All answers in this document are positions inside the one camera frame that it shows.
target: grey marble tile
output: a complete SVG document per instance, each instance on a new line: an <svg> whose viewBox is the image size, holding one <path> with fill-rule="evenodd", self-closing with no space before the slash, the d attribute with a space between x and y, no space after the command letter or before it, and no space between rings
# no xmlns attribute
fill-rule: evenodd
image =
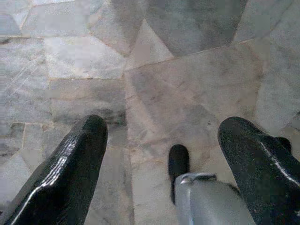
<svg viewBox="0 0 300 225"><path fill-rule="evenodd" d="M65 135L67 135L68 131L61 130L59 127L43 125L42 133L41 150L43 152L43 157L48 158L58 147Z"/></svg>
<svg viewBox="0 0 300 225"><path fill-rule="evenodd" d="M18 152L0 166L0 206L2 208L9 205L30 175L29 168Z"/></svg>
<svg viewBox="0 0 300 225"><path fill-rule="evenodd" d="M270 38L255 38L243 42L241 45L253 52L254 56L262 63L262 73L267 73L270 69Z"/></svg>
<svg viewBox="0 0 300 225"><path fill-rule="evenodd" d="M3 36L19 36L21 31L17 24L15 23L14 18L11 15L1 14L0 15L0 35Z"/></svg>
<svg viewBox="0 0 300 225"><path fill-rule="evenodd" d="M146 19L175 56L231 43L246 1L154 1Z"/></svg>
<svg viewBox="0 0 300 225"><path fill-rule="evenodd" d="M169 94L162 94L160 100L153 100L157 96L152 92L127 100L128 138L136 147L133 163L166 156L175 143L192 150L217 144L217 118L174 90L163 90Z"/></svg>
<svg viewBox="0 0 300 225"><path fill-rule="evenodd" d="M72 1L32 7L22 33L32 37L82 36L88 30L84 16Z"/></svg>
<svg viewBox="0 0 300 225"><path fill-rule="evenodd" d="M88 215L85 218L84 225L97 225L97 224L108 225L109 223L105 221L103 217L100 217L98 215L98 212L96 212L95 210L93 210L92 207L90 207Z"/></svg>
<svg viewBox="0 0 300 225"><path fill-rule="evenodd" d="M230 183L237 187L233 173L222 153L220 146L212 147L206 151L209 152L209 158L203 159L203 156L200 156L199 158L191 155L192 172L215 173L218 181Z"/></svg>
<svg viewBox="0 0 300 225"><path fill-rule="evenodd" d="M270 46L270 70L258 93L255 120L271 134L300 109L300 55L275 43Z"/></svg>
<svg viewBox="0 0 300 225"><path fill-rule="evenodd" d="M0 165L3 165L21 147L25 125L22 123L1 123Z"/></svg>
<svg viewBox="0 0 300 225"><path fill-rule="evenodd" d="M23 147L20 154L31 172L44 161L44 153L42 149L44 125L27 124L24 130Z"/></svg>
<svg viewBox="0 0 300 225"><path fill-rule="evenodd" d="M29 12L30 0L1 0L0 11L12 15L18 27L22 25Z"/></svg>
<svg viewBox="0 0 300 225"><path fill-rule="evenodd" d="M112 0L89 19L91 33L118 52L128 55L143 20L138 0Z"/></svg>
<svg viewBox="0 0 300 225"><path fill-rule="evenodd" d="M178 224L164 162L148 161L134 165L132 188L135 224Z"/></svg>
<svg viewBox="0 0 300 225"><path fill-rule="evenodd" d="M298 112L297 115L291 119L287 127L294 128L300 131L300 112Z"/></svg>
<svg viewBox="0 0 300 225"><path fill-rule="evenodd" d="M93 15L97 17L97 11L103 6L104 0L76 0L75 3L80 8L82 14L86 17Z"/></svg>
<svg viewBox="0 0 300 225"><path fill-rule="evenodd" d="M96 37L45 38L50 78L121 78L125 59Z"/></svg>
<svg viewBox="0 0 300 225"><path fill-rule="evenodd" d="M102 116L109 125L123 126L125 94L120 80L51 81L53 121L67 127L89 114Z"/></svg>
<svg viewBox="0 0 300 225"><path fill-rule="evenodd" d="M127 126L124 125L108 125L108 148L128 148Z"/></svg>
<svg viewBox="0 0 300 225"><path fill-rule="evenodd" d="M282 14L277 26L270 33L270 38L278 45L300 55L300 1L293 4Z"/></svg>
<svg viewBox="0 0 300 225"><path fill-rule="evenodd" d="M293 0L248 0L233 42L268 35L292 2Z"/></svg>
<svg viewBox="0 0 300 225"><path fill-rule="evenodd" d="M213 112L219 121L231 116L240 116L251 120L254 117L259 80L224 87L208 87L196 97L197 102L209 112Z"/></svg>
<svg viewBox="0 0 300 225"><path fill-rule="evenodd" d="M50 99L41 39L14 38L1 45L4 64L4 120L47 123Z"/></svg>
<svg viewBox="0 0 300 225"><path fill-rule="evenodd" d="M126 70L172 58L174 56L144 20L127 60Z"/></svg>
<svg viewBox="0 0 300 225"><path fill-rule="evenodd" d="M127 149L107 147L90 204L100 224L134 223L131 168Z"/></svg>
<svg viewBox="0 0 300 225"><path fill-rule="evenodd" d="M74 0L32 0L32 5L36 6L36 5L66 2L66 1L74 1Z"/></svg>

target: black shiny boot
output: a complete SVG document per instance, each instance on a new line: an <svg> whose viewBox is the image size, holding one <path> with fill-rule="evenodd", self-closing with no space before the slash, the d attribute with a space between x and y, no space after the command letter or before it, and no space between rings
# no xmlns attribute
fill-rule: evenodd
<svg viewBox="0 0 300 225"><path fill-rule="evenodd" d="M175 180L189 172L189 155L186 147L176 144L169 152L169 176L171 180L171 201L175 204Z"/></svg>

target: floor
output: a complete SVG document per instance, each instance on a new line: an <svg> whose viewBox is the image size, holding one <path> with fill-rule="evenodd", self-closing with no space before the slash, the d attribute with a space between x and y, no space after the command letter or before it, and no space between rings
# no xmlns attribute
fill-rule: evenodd
<svg viewBox="0 0 300 225"><path fill-rule="evenodd" d="M289 138L300 160L300 0L3 0L0 210L87 114L109 140L86 218L177 224L167 154L235 185L229 116Z"/></svg>

